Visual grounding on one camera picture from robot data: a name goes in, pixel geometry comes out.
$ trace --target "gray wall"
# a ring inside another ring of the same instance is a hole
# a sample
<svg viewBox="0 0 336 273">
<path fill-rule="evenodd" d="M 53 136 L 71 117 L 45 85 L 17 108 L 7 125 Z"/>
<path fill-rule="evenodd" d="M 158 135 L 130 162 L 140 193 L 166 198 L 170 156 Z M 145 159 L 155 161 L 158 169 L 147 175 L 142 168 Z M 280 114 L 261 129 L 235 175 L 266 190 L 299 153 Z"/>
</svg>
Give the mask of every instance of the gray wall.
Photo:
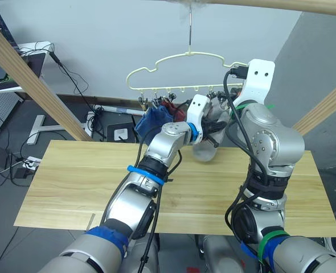
<svg viewBox="0 0 336 273">
<path fill-rule="evenodd" d="M 89 82 L 88 95 L 137 99 L 138 93 L 126 86 L 128 73 L 188 49 L 188 9 L 178 3 L 6 0 L 0 1 L 0 13 L 18 43 L 54 42 L 59 59 Z M 223 55 L 228 63 L 275 60 L 299 15 L 257 7 L 194 6 L 192 50 Z M 162 64 L 155 74 L 136 75 L 132 84 L 220 84 L 224 72 L 216 59 L 182 58 Z M 73 92 L 55 66 L 44 74 L 55 92 Z M 193 93 L 178 94 L 177 101 Z"/>
<path fill-rule="evenodd" d="M 336 87 L 336 16 L 303 13 L 276 59 L 266 104 L 293 126 Z M 304 136 L 319 168 L 336 165 L 336 112 Z"/>
</svg>

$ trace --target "blue velcro strap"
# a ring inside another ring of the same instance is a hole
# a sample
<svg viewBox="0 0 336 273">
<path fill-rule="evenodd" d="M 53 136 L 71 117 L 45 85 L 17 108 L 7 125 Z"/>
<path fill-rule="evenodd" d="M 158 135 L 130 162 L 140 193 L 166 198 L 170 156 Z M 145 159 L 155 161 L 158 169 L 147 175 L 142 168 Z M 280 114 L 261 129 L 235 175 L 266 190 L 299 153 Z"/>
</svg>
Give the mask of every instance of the blue velcro strap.
<svg viewBox="0 0 336 273">
<path fill-rule="evenodd" d="M 248 248 L 248 246 L 243 241 L 241 242 L 240 247 L 249 257 L 257 259 L 257 256 Z"/>
<path fill-rule="evenodd" d="M 188 125 L 191 127 L 191 130 L 192 130 L 192 141 L 195 141 L 198 136 L 198 131 L 196 129 L 196 126 L 194 126 L 194 124 L 191 122 L 188 122 Z"/>
<path fill-rule="evenodd" d="M 139 169 L 139 168 L 135 168 L 131 165 L 128 165 L 128 171 L 129 172 L 137 172 L 140 173 L 141 175 L 144 175 L 152 180 L 154 180 L 155 182 L 157 182 L 160 185 L 164 185 L 164 181 L 163 179 L 160 179 L 158 177 L 156 177 L 155 175 L 152 175 L 150 172 L 144 171 L 143 169 Z"/>
<path fill-rule="evenodd" d="M 121 258 L 124 258 L 125 249 L 127 249 L 129 246 L 129 240 L 125 235 L 117 232 L 116 230 L 109 229 L 106 226 L 94 227 L 93 229 L 86 231 L 85 234 L 94 235 L 112 242 L 120 250 Z"/>
<path fill-rule="evenodd" d="M 281 242 L 283 242 L 284 240 L 286 240 L 289 237 L 290 236 L 274 237 L 274 238 L 270 239 L 264 247 L 263 259 L 268 257 L 269 264 L 271 266 L 271 269 L 272 269 L 273 273 L 276 273 L 275 270 L 274 270 L 274 262 L 273 262 L 274 251 L 275 251 L 276 247 Z"/>
</svg>

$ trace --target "wooden beam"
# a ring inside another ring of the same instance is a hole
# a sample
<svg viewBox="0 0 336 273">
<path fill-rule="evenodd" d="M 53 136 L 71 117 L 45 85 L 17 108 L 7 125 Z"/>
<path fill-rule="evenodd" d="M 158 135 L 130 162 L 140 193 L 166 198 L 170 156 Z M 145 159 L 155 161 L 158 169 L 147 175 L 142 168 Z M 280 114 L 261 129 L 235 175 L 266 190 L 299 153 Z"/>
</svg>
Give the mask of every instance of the wooden beam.
<svg viewBox="0 0 336 273">
<path fill-rule="evenodd" d="M 73 113 L 39 80 L 1 33 L 0 66 L 74 139 L 92 141 Z"/>
<path fill-rule="evenodd" d="M 308 112 L 293 128 L 300 132 L 301 135 L 307 134 L 314 129 L 319 123 L 323 122 L 336 111 L 336 88 L 327 95 L 318 105 Z"/>
<path fill-rule="evenodd" d="M 310 13 L 336 15 L 336 0 L 203 0 L 200 2 L 240 5 L 253 7 L 271 7 L 273 9 L 299 10 Z"/>
</svg>

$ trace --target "wooden table surface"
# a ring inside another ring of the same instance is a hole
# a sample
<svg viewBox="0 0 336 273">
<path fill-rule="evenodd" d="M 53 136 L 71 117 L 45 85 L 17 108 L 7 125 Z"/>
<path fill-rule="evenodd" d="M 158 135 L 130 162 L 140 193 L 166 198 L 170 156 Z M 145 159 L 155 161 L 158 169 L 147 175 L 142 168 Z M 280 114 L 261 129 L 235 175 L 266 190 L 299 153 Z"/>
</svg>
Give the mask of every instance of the wooden table surface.
<svg viewBox="0 0 336 273">
<path fill-rule="evenodd" d="M 137 150 L 137 144 L 52 140 L 15 226 L 87 230 L 98 225 Z M 201 163 L 191 147 L 182 155 L 174 181 L 163 187 L 157 232 L 232 234 L 224 213 L 246 177 L 248 156 L 238 148 L 219 148 L 212 161 Z M 286 194 L 289 234 L 336 237 L 336 221 L 309 151 L 296 164 Z"/>
</svg>

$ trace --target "white wall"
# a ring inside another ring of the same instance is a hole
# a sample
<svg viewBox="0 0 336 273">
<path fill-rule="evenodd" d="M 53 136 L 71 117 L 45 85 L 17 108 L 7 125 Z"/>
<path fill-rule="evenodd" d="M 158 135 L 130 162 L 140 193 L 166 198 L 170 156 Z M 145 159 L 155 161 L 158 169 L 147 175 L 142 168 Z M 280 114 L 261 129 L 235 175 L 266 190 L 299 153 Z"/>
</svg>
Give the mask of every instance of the white wall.
<svg viewBox="0 0 336 273">
<path fill-rule="evenodd" d="M 129 72 L 187 51 L 188 9 L 178 3 L 6 0 L 0 1 L 0 13 L 18 43 L 54 42 L 59 59 L 89 82 L 90 96 L 136 99 L 138 93 L 126 87 Z M 200 5 L 193 10 L 192 50 L 223 55 L 228 63 L 275 60 L 299 15 L 298 11 Z M 53 67 L 54 72 L 46 72 L 47 83 L 57 93 L 72 94 L 72 85 Z M 162 65 L 154 75 L 137 75 L 132 85 L 219 84 L 224 71 L 215 59 L 182 58 Z M 177 101 L 193 93 L 179 94 Z"/>
</svg>

